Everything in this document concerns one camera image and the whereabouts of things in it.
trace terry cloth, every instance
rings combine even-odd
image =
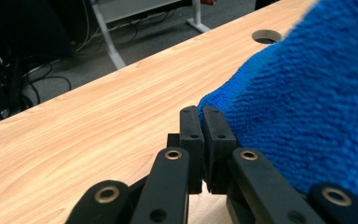
[[[200,116],[204,105],[295,188],[333,182],[358,195],[358,0],[320,1],[204,96]]]

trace wooden tabletop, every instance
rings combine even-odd
[[[0,122],[0,223],[63,223],[92,185],[147,175],[179,110],[227,81],[314,0],[282,0]],[[190,197],[189,223],[230,223],[225,197]]]

